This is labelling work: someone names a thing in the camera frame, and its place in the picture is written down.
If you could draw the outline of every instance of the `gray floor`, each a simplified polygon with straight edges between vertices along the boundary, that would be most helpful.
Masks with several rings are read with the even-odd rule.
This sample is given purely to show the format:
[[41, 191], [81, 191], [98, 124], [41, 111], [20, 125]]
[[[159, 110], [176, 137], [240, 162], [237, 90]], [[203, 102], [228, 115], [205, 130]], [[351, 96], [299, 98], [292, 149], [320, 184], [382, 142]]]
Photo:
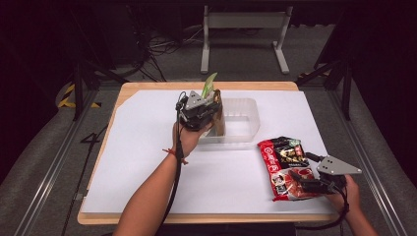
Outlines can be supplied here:
[[[283, 51], [290, 69], [282, 75], [271, 48], [276, 31], [260, 30], [256, 35], [246, 35], [239, 30], [223, 30], [213, 34], [210, 52], [210, 73], [218, 72], [217, 81], [296, 81], [299, 74], [312, 71], [332, 27], [291, 28], [287, 32]], [[195, 41], [172, 54], [157, 56], [157, 62], [168, 81], [203, 81], [200, 74], [202, 44]], [[150, 64], [146, 68], [156, 77], [158, 73]], [[141, 73], [128, 78], [131, 81], [149, 81]], [[363, 157], [369, 159], [377, 175], [355, 176], [361, 187], [362, 206], [381, 235], [417, 235], [414, 217], [417, 215], [416, 188], [404, 175], [395, 157], [364, 104], [358, 89], [353, 85], [351, 97], [351, 122], [340, 117], [334, 102], [338, 92], [325, 91], [321, 79], [300, 87], [306, 93], [313, 115], [328, 152], [353, 165], [362, 166]], [[62, 168], [56, 179], [49, 182], [45, 202], [33, 215], [31, 224], [20, 223], [30, 203], [41, 186], [51, 163], [56, 163], [57, 153], [68, 135], [74, 109], [60, 108], [58, 114], [38, 133], [22, 153], [8, 178], [0, 186], [0, 235], [59, 235], [64, 227], [67, 212], [89, 151], [88, 144], [80, 141], [91, 133], [99, 133], [105, 127], [120, 87], [103, 83], [93, 101], [101, 102], [101, 108], [91, 108], [86, 113], [78, 132], [69, 144]], [[349, 129], [357, 135], [352, 138]], [[86, 173], [79, 193], [85, 193], [100, 144], [92, 149]], [[111, 232], [113, 225], [84, 226], [77, 222], [81, 201], [75, 201], [66, 235], [101, 235]], [[345, 235], [351, 235], [345, 225]], [[302, 231], [298, 235], [339, 235], [339, 229]]]

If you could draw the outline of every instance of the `table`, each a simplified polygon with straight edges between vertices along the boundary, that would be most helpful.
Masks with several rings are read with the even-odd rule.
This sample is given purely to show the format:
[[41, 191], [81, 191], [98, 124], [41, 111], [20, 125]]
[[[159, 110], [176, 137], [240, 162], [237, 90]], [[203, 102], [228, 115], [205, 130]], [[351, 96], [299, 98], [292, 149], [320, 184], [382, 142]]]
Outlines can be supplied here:
[[[115, 120], [115, 114], [117, 109], [132, 97], [138, 90], [153, 90], [153, 89], [164, 89], [164, 90], [190, 90], [190, 89], [201, 89], [204, 83], [128, 83], [122, 86], [119, 97], [115, 104], [115, 109], [110, 119], [109, 128], [103, 139], [103, 145], [98, 154], [98, 158], [91, 175], [89, 182], [89, 188], [91, 181], [94, 178], [95, 172], [98, 168], [100, 160], [103, 156], [106, 146], [108, 145], [109, 131], [113, 126]], [[214, 86], [220, 90], [261, 90], [261, 91], [273, 91], [273, 90], [287, 90], [297, 91], [298, 88], [294, 83], [291, 82], [217, 82]], [[324, 200], [321, 202], [324, 207], [328, 206], [328, 202]], [[121, 213], [91, 213], [82, 211], [83, 206], [78, 215], [78, 221], [81, 224], [116, 224]], [[324, 221], [333, 220], [337, 217], [334, 211], [328, 210], [328, 213], [300, 213], [300, 212], [287, 212], [280, 215], [274, 213], [175, 213], [169, 214], [166, 223], [219, 223], [219, 222], [294, 222], [294, 221]]]

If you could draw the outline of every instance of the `hand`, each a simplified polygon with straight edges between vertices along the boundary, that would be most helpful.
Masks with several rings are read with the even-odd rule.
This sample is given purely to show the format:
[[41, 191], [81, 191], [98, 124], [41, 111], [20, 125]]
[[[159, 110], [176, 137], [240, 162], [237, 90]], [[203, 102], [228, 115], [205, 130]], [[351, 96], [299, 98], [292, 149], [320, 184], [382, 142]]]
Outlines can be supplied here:
[[[352, 176], [345, 175], [346, 177], [346, 190], [347, 190], [347, 202], [349, 203], [349, 212], [356, 212], [361, 210], [359, 187], [353, 180]], [[336, 208], [337, 212], [341, 213], [344, 207], [344, 201], [341, 194], [326, 195], [329, 201]]]
[[[197, 143], [199, 142], [200, 136], [205, 132], [208, 131], [212, 127], [212, 123], [208, 123], [204, 128], [202, 128], [200, 131], [189, 131], [186, 128], [184, 128], [181, 124], [180, 125], [180, 139], [182, 144], [182, 149], [184, 152], [184, 157], [187, 157], [192, 150], [197, 146]], [[172, 127], [172, 149], [175, 150], [177, 143], [177, 123], [174, 123], [174, 126]]]

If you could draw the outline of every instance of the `person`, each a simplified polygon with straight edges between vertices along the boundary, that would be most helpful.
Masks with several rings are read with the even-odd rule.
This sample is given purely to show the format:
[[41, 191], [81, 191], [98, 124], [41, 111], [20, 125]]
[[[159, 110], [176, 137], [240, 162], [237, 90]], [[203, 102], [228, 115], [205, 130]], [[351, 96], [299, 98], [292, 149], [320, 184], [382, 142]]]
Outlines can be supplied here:
[[[126, 204], [113, 236], [147, 235], [153, 236], [164, 217], [175, 179], [177, 158], [175, 153], [177, 123], [172, 128], [172, 153], [169, 153], [151, 173], [148, 179], [138, 188]], [[187, 157], [197, 146], [199, 137], [208, 131], [210, 124], [199, 132], [181, 130], [180, 140], [184, 156]], [[354, 235], [378, 235], [360, 207], [359, 188], [350, 175], [346, 175], [348, 202], [350, 211], [346, 220]], [[343, 198], [340, 194], [328, 195], [334, 207], [341, 212]]]

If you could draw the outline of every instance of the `bracelet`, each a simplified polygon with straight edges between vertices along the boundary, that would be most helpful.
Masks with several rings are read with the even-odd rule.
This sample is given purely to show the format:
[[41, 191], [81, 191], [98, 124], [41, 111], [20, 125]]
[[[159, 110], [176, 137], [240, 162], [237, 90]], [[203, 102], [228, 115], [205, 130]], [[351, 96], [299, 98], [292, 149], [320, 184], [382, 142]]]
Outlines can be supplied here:
[[[177, 156], [175, 155], [175, 150], [173, 150], [173, 149], [171, 149], [171, 148], [169, 148], [169, 149], [163, 149], [163, 151], [168, 152], [168, 153], [170, 153], [170, 154], [173, 154], [175, 157], [177, 157]], [[181, 162], [182, 162], [184, 165], [188, 164], [188, 161], [187, 161], [187, 160], [185, 160], [185, 158], [181, 158]]]

